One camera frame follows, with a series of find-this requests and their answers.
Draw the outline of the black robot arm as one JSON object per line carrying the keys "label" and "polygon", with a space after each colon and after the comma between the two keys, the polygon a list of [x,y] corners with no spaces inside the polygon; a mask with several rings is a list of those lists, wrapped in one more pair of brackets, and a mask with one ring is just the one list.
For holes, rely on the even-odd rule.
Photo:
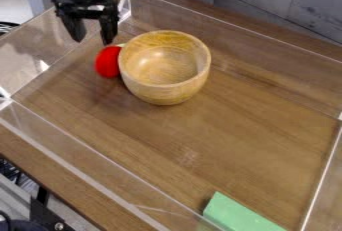
{"label": "black robot arm", "polygon": [[51,0],[71,38],[80,42],[87,34],[83,20],[97,20],[103,44],[112,43],[117,35],[119,10],[115,0]]}

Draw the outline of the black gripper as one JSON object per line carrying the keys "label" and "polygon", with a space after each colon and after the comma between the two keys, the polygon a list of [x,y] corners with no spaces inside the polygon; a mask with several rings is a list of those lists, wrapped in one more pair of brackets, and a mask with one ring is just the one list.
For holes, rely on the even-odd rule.
{"label": "black gripper", "polygon": [[112,43],[117,35],[119,11],[115,0],[52,0],[56,16],[61,18],[71,38],[80,42],[87,34],[83,19],[99,19],[103,44]]}

